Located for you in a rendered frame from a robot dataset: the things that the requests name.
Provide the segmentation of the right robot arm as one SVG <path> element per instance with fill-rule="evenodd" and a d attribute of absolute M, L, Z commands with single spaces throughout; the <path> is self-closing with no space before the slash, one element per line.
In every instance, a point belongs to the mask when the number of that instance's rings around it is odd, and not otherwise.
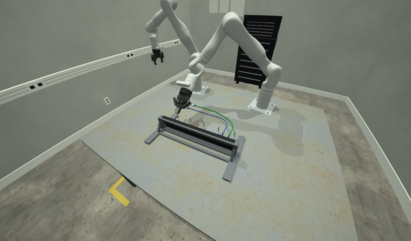
<path fill-rule="evenodd" d="M 199 56 L 200 53 L 197 50 L 187 27 L 181 20 L 179 20 L 179 18 L 177 18 L 177 16 L 174 13 L 174 10 L 177 8 L 177 0 L 160 0 L 160 5 L 161 5 L 161 10 L 158 11 L 156 15 L 154 15 L 153 19 L 150 20 L 145 26 L 145 29 L 147 32 L 153 33 L 153 35 L 150 36 L 152 49 L 160 50 L 164 48 L 164 46 L 159 46 L 159 43 L 158 43 L 158 38 L 157 38 L 158 26 L 162 23 L 162 21 L 166 17 L 168 17 L 180 41 L 183 43 L 183 45 L 186 46 L 186 48 L 188 49 L 191 55 L 190 62 L 193 61 L 194 59 L 196 59 L 196 57 Z M 201 90 L 202 90 L 202 87 L 201 87 L 201 76 L 200 76 L 196 82 L 196 85 L 193 91 L 199 92 Z"/>

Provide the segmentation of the black network patch panel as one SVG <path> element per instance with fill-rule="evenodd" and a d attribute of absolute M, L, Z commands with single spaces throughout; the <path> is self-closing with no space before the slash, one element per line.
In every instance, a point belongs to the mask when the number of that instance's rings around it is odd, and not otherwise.
<path fill-rule="evenodd" d="M 182 143 L 186 146 L 192 147 L 193 149 L 196 149 L 203 153 L 211 155 L 212 157 L 216 157 L 220 160 L 226 161 L 228 162 L 228 165 L 225 169 L 222 179 L 224 179 L 225 181 L 231 182 L 233 172 L 235 170 L 236 163 L 242 151 L 242 147 L 243 147 L 244 140 L 246 137 L 239 135 L 236 141 L 233 139 L 235 136 L 235 132 L 232 138 L 230 139 L 229 137 L 225 137 L 223 135 L 217 134 L 219 132 L 219 127 L 218 127 L 218 132 L 216 130 L 215 133 L 212 133 L 210 131 L 204 130 L 203 129 L 204 126 L 201 129 L 200 128 L 201 126 L 197 128 L 195 126 L 190 125 L 190 123 L 186 124 L 188 120 L 185 123 L 180 122 L 176 119 L 177 116 L 179 118 L 179 115 L 176 115 L 176 114 L 173 114 L 171 117 L 167 117 L 163 115 L 159 116 L 158 117 L 158 129 L 156 129 L 150 136 L 148 136 L 148 138 L 145 139 L 144 142 L 147 144 L 150 144 L 160 134 L 169 139 Z M 177 136 L 180 136 L 182 138 L 188 139 L 194 143 L 200 144 L 202 146 L 205 146 L 215 151 L 226 154 L 230 156 L 231 158 L 229 160 L 225 157 L 221 157 L 215 153 L 201 149 L 200 147 L 194 146 L 190 143 L 186 143 L 185 141 L 177 139 L 173 136 L 169 136 L 165 133 L 162 133 L 162 131 L 164 130 L 172 134 L 175 134 Z"/>

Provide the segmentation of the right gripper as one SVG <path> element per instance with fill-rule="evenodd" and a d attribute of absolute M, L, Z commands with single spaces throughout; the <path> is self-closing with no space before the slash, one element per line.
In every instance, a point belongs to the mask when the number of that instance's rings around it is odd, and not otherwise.
<path fill-rule="evenodd" d="M 157 65 L 156 59 L 161 58 L 161 62 L 163 63 L 163 52 L 160 50 L 152 49 L 153 50 L 153 55 L 151 55 L 152 61 L 154 61 L 154 64 Z M 156 58 L 155 58 L 156 57 Z"/>

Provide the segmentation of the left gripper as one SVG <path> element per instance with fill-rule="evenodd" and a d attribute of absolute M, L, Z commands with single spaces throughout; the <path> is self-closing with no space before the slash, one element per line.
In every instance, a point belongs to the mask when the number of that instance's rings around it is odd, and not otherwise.
<path fill-rule="evenodd" d="M 179 91 L 179 95 L 174 97 L 174 105 L 176 106 L 175 114 L 179 114 L 181 109 L 185 109 L 192 103 L 190 102 L 190 97 L 192 95 L 192 91 L 187 88 L 182 87 Z M 178 101 L 178 102 L 177 102 Z"/>

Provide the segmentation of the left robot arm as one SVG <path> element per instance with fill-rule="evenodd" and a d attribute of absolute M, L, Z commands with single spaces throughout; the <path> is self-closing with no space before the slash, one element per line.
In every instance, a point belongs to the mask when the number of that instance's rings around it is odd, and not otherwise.
<path fill-rule="evenodd" d="M 274 88 L 277 85 L 282 73 L 282 68 L 273 64 L 267 57 L 263 46 L 249 34 L 238 15 L 234 12 L 227 13 L 211 40 L 196 59 L 190 62 L 189 70 L 194 74 L 188 74 L 185 81 L 177 81 L 176 84 L 193 92 L 199 77 L 204 73 L 204 66 L 207 64 L 218 50 L 218 47 L 226 36 L 233 39 L 246 53 L 246 55 L 257 64 L 268 81 L 264 81 L 261 86 L 256 106 L 260 109 L 267 109 L 271 100 Z"/>

